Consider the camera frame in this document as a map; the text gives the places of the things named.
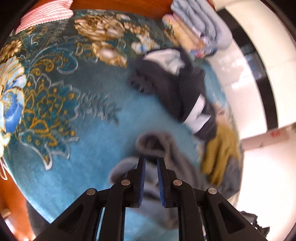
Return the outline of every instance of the wooden surface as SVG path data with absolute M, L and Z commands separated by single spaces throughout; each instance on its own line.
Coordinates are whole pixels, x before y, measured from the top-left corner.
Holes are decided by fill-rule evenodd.
M 39 0 L 32 9 L 51 0 Z M 172 0 L 73 0 L 71 9 L 104 9 L 136 13 L 145 17 L 161 19 L 172 13 Z
M 15 228 L 13 233 L 19 241 L 33 240 L 35 236 L 27 214 L 26 199 L 8 173 L 7 178 L 5 181 L 0 177 L 0 209 L 8 208 L 11 212 L 8 219 Z

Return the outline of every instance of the white string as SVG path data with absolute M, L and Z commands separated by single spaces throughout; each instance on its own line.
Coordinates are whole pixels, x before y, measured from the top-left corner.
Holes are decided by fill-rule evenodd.
M 1 168 L 2 168 L 2 172 L 0 172 L 0 177 L 1 177 L 3 180 L 7 181 L 8 178 L 7 178 L 7 175 L 6 175 L 6 171 L 8 171 L 8 169 L 7 169 L 7 166 L 5 165 L 5 163 L 4 163 L 2 157 L 0 158 L 0 165 L 1 165 Z

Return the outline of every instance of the orange wooden floor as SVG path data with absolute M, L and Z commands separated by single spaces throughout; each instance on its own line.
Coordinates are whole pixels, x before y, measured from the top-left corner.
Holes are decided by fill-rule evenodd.
M 0 178 L 0 210 L 8 208 L 11 212 L 8 219 L 15 228 L 14 235 L 19 241 L 33 240 L 35 236 L 27 214 L 26 199 L 9 174 L 7 177 L 7 181 Z

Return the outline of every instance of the teal fabric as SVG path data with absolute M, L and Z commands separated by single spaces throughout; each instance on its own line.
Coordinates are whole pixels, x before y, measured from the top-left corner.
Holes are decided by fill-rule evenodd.
M 119 38 L 104 40 L 127 60 L 127 68 L 94 55 L 91 43 L 95 41 L 75 29 L 74 20 L 86 14 L 141 27 L 144 40 L 130 29 Z M 4 108 L 5 123 L 10 123 L 9 118 L 19 122 L 14 129 L 10 127 L 9 142 L 3 142 L 4 160 L 22 193 L 47 221 L 52 222 L 86 189 L 109 188 L 110 171 L 121 159 L 136 155 L 135 141 L 145 131 L 171 133 L 180 151 L 199 166 L 203 143 L 173 119 L 156 97 L 142 95 L 126 81 L 139 49 L 172 46 L 162 23 L 132 14 L 80 10 L 71 19 L 13 35 L 7 44 L 15 40 L 22 43 L 15 56 L 27 82 L 20 88 L 24 102 L 15 104 L 12 99 L 15 105 L 10 112 Z M 118 65 L 124 65 L 122 58 Z M 228 110 L 210 65 L 205 60 L 194 64 L 206 73 L 209 100 Z M 17 106 L 23 107 L 21 118 Z M 161 239 L 178 240 L 178 230 L 166 230 L 127 210 L 125 240 Z

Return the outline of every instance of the white stripe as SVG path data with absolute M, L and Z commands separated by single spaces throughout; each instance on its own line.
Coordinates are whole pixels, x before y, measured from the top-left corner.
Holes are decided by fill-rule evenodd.
M 184 124 L 192 131 L 192 133 L 197 133 L 211 117 L 210 115 L 204 115 L 201 113 L 204 106 L 205 98 L 200 94 L 192 111 L 184 121 Z

